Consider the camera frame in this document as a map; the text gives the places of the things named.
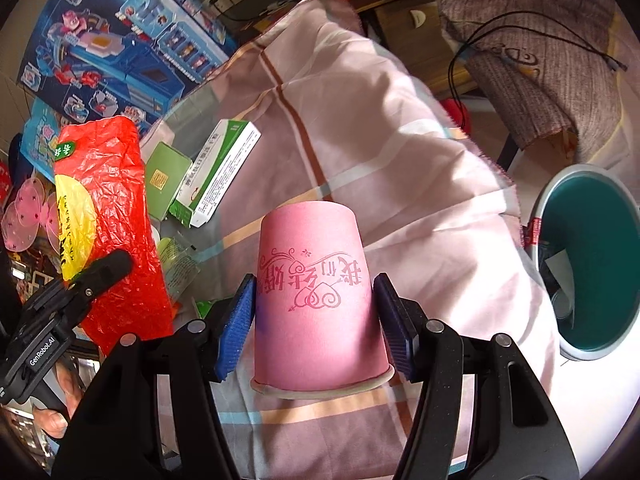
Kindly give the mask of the left hand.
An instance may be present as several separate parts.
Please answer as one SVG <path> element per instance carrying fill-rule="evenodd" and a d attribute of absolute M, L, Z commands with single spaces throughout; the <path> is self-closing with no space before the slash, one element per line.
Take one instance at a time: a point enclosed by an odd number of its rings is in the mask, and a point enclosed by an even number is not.
<path fill-rule="evenodd" d="M 32 408 L 35 425 L 55 442 L 64 437 L 70 419 L 85 395 L 85 386 L 71 359 L 60 359 L 43 378 L 53 399 L 64 405 L 54 408 L 50 402 L 37 398 Z"/>

